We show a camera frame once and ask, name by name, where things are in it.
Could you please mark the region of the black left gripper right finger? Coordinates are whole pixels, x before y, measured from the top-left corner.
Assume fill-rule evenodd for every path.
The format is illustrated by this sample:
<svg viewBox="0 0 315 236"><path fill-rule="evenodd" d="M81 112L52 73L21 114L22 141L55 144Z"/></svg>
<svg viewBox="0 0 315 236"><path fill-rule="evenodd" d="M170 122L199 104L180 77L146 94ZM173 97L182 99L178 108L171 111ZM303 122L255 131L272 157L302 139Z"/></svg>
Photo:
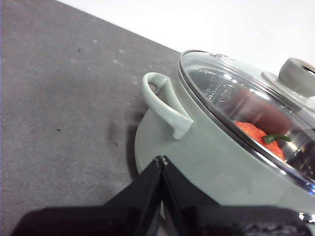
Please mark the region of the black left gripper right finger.
<svg viewBox="0 0 315 236"><path fill-rule="evenodd" d="M310 236L299 214L276 206L224 206L163 156L163 201L181 236Z"/></svg>

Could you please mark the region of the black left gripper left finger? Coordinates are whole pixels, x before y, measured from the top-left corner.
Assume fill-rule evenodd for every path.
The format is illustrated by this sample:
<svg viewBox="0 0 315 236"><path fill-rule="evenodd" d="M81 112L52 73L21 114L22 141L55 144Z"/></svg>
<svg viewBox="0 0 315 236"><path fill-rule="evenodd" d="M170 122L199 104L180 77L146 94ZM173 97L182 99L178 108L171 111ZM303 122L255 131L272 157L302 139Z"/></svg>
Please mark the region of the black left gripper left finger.
<svg viewBox="0 0 315 236"><path fill-rule="evenodd" d="M162 158L102 206L48 207L25 214L14 236L145 236L157 228Z"/></svg>

